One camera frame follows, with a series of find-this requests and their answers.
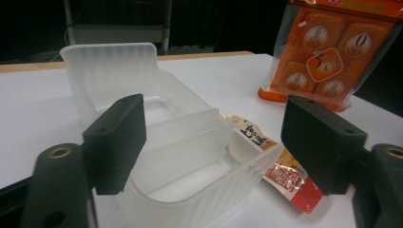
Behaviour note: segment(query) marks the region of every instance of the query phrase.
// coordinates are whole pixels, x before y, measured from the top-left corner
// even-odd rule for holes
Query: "packaging label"
[[[277,164],[268,176],[289,192],[302,183],[302,176],[294,168],[281,164]]]
[[[358,58],[367,53],[370,47],[370,36],[367,33],[361,33],[347,42],[344,52],[350,58]]]
[[[328,39],[328,32],[322,26],[314,27],[306,32],[303,44],[309,49],[318,49],[322,47]]]
[[[343,69],[343,62],[335,48],[315,51],[315,56],[306,62],[309,74],[318,83],[337,75]]]
[[[260,127],[251,123],[240,116],[230,113],[221,113],[221,115],[229,122],[235,124],[237,130],[248,138],[252,143],[256,144],[262,150],[267,150],[277,144],[266,132]]]
[[[344,84],[339,80],[332,81],[322,88],[322,96],[325,98],[338,97],[344,91]]]
[[[302,73],[298,72],[287,78],[286,86],[293,91],[302,90],[306,85],[306,77]]]

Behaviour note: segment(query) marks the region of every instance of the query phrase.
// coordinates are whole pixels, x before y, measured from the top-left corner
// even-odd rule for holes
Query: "plastic container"
[[[136,93],[144,95],[147,125],[211,108],[174,75],[158,68],[151,44],[69,46],[61,55],[84,127],[115,101]]]
[[[281,143],[260,149],[158,69],[151,44],[85,45],[61,53],[83,125],[119,98],[144,95],[147,142],[117,196],[130,227],[217,225],[220,216],[239,210],[283,149]]]

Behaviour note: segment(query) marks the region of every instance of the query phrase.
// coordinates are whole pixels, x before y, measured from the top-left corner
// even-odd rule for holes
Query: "white table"
[[[160,61],[212,107],[240,115],[279,140],[284,105],[258,97],[271,56],[241,55]],[[0,74],[0,188],[31,175],[36,157],[58,143],[81,143],[83,128],[65,69]],[[403,146],[403,119],[357,97],[341,117],[369,134],[365,144]],[[310,215],[300,212],[262,180],[224,227],[355,227],[351,188],[345,196],[324,197]],[[101,227],[125,227],[112,197],[96,197]]]

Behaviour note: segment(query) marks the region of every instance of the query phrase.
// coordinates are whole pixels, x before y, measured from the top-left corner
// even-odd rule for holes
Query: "dark background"
[[[159,25],[162,1],[139,2],[71,0],[72,17],[78,24]],[[170,46],[273,54],[285,2],[173,0]],[[0,64],[46,62],[67,45],[62,0],[1,1],[0,23]],[[399,116],[403,116],[402,39],[400,33],[355,94]]]

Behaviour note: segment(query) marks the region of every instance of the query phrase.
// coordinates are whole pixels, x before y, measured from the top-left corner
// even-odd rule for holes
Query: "food package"
[[[285,103],[295,94],[345,110],[400,32],[402,19],[398,0],[290,1],[259,96]]]
[[[229,113],[221,113],[221,115],[233,123],[239,132],[259,146],[260,149],[267,150],[277,144],[256,124],[237,115]],[[244,160],[240,154],[233,156],[240,162]],[[287,149],[284,149],[279,155],[275,165],[264,175],[264,179],[305,213],[311,213],[322,198],[322,193],[318,187]]]

